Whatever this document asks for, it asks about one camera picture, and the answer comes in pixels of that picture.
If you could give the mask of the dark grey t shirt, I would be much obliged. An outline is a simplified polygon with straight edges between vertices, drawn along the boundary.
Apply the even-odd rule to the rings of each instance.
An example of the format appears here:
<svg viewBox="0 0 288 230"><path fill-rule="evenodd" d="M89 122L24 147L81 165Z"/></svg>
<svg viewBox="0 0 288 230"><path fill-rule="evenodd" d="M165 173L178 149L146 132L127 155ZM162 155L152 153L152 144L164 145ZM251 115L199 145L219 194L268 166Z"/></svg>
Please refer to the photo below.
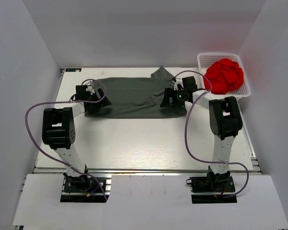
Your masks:
<svg viewBox="0 0 288 230"><path fill-rule="evenodd" d="M107 119L163 119L185 116L185 107L164 107L161 102L165 88L173 88L174 76L160 67L147 77L112 77L99 79L96 88L106 92L111 105L97 112L86 112L85 116Z"/></svg>

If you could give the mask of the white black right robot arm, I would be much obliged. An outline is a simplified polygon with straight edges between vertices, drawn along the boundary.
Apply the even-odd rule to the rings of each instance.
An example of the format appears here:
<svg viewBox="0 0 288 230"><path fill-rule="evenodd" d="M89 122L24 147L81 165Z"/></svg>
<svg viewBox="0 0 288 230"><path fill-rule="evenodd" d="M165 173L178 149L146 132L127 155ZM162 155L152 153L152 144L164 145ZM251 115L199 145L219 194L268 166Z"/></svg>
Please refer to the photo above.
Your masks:
<svg viewBox="0 0 288 230"><path fill-rule="evenodd" d="M193 76L179 81L176 88L165 88L160 107L183 107L186 102L196 104L209 111L209 124L214 134L214 150L209 164L208 187L220 190L224 177L229 177L229 159L235 137L242 129L237 99L234 96L217 96L205 89L199 89Z"/></svg>

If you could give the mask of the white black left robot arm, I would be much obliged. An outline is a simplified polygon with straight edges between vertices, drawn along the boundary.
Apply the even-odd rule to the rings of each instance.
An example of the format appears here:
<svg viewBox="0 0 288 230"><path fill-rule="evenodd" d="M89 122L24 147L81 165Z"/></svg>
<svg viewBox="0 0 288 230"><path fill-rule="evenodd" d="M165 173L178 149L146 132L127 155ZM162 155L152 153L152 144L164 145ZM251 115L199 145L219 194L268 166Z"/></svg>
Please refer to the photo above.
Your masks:
<svg viewBox="0 0 288 230"><path fill-rule="evenodd" d="M64 175L81 190L91 188L92 179L88 177L87 166L80 159L74 142L76 139L74 118L85 113L99 112L110 106L106 97L106 88L96 80L89 80L75 87L76 93L68 102L58 108L46 108L43 112L42 140L65 163L67 173Z"/></svg>

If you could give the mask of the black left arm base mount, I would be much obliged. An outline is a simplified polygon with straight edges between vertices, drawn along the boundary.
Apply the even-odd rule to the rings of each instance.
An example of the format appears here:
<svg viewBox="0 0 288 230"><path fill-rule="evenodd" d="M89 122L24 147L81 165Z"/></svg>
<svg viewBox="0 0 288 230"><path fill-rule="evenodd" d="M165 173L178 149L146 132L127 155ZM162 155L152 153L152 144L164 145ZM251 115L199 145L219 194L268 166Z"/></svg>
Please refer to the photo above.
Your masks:
<svg viewBox="0 0 288 230"><path fill-rule="evenodd" d="M64 175L62 191L60 195L61 203L106 203L106 199L100 187L103 188L106 197L106 177L98 177L98 182L92 177L79 176L71 177Z"/></svg>

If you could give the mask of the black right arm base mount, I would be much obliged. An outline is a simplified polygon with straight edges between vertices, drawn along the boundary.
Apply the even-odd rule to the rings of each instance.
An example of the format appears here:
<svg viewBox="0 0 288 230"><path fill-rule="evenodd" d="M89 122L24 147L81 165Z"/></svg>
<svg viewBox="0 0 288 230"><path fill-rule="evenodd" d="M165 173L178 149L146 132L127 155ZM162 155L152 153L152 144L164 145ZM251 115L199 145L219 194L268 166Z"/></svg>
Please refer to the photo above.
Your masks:
<svg viewBox="0 0 288 230"><path fill-rule="evenodd" d="M234 204L237 203L232 176L221 181L211 173L202 177L190 177L186 184L191 187L192 204Z"/></svg>

